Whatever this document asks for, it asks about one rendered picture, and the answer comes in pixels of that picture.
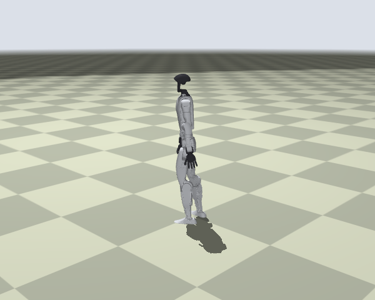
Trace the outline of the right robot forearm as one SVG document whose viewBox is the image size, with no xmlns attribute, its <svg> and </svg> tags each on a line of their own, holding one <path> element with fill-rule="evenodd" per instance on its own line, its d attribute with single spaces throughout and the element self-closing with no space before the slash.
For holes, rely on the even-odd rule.
<svg viewBox="0 0 375 300">
<path fill-rule="evenodd" d="M 184 131 L 181 131 L 181 130 L 180 130 L 179 138 L 181 137 L 181 139 L 183 139 L 183 132 L 184 132 Z M 182 142 L 182 140 L 181 140 L 181 142 Z"/>
</svg>

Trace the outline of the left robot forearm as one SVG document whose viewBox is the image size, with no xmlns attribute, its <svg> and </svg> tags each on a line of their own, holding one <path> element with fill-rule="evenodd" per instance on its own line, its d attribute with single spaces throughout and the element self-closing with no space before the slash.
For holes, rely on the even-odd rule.
<svg viewBox="0 0 375 300">
<path fill-rule="evenodd" d="M 191 128 L 191 125 L 188 123 L 188 122 L 186 122 L 185 124 L 184 124 L 184 129 L 185 129 L 185 131 L 184 131 L 184 140 L 185 140 L 185 145 L 186 145 L 186 148 L 187 148 L 187 152 L 192 152 L 193 150 L 192 150 L 192 146 L 191 146 L 191 144 L 192 144 L 192 142 L 191 142 L 191 135 L 192 135 L 192 128 Z"/>
</svg>

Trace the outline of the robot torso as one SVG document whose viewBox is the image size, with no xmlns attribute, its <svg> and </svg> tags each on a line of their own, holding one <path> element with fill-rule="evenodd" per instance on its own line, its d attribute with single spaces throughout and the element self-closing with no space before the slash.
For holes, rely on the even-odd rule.
<svg viewBox="0 0 375 300">
<path fill-rule="evenodd" d="M 181 101 L 182 101 L 182 99 L 189 99 L 190 102 L 191 102 L 191 128 L 193 130 L 194 129 L 194 107 L 193 107 L 193 99 L 192 99 L 191 96 L 186 96 L 185 94 L 182 94 L 181 97 L 179 96 L 178 99 L 177 99 L 177 101 L 176 101 L 176 112 L 177 112 L 177 118 L 178 118 L 179 128 L 180 128 L 181 131 L 183 131 L 182 128 L 181 128 L 181 125 L 183 123 L 185 123 L 185 120 L 183 118 L 183 110 L 181 108 Z M 185 147 L 184 132 L 182 132 L 182 136 L 183 136 L 183 139 L 182 139 L 181 144 L 182 144 L 182 147 Z M 192 138 L 191 139 L 191 142 L 192 142 L 191 146 L 192 146 L 193 151 L 194 151 L 195 148 L 196 148 L 196 140 L 193 137 L 193 133 L 191 135 L 191 138 Z"/>
</svg>

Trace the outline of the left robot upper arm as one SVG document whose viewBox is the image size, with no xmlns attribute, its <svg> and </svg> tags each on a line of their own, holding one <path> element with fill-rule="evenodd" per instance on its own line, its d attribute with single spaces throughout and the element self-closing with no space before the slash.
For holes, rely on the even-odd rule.
<svg viewBox="0 0 375 300">
<path fill-rule="evenodd" d="M 181 125 L 181 128 L 183 131 L 184 129 L 184 124 L 189 123 L 191 125 L 191 102 L 189 99 L 182 99 L 181 101 L 181 108 L 182 108 L 182 114 L 185 122 Z"/>
</svg>

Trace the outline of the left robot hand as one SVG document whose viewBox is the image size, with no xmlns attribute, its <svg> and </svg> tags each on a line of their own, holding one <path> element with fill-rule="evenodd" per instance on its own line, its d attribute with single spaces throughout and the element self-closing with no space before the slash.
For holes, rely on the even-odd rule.
<svg viewBox="0 0 375 300">
<path fill-rule="evenodd" d="M 195 162 L 196 166 L 198 166 L 197 162 L 196 162 L 196 158 L 195 158 L 193 152 L 194 152 L 193 151 L 193 147 L 192 147 L 192 152 L 187 152 L 187 149 L 186 149 L 187 156 L 186 156 L 186 160 L 184 162 L 184 165 L 186 165 L 186 162 L 188 161 L 188 168 L 189 168 L 189 163 L 190 163 L 191 164 L 191 169 L 193 168 L 193 166 L 195 168 L 194 162 Z M 193 166 L 192 166 L 192 163 L 193 163 Z"/>
</svg>

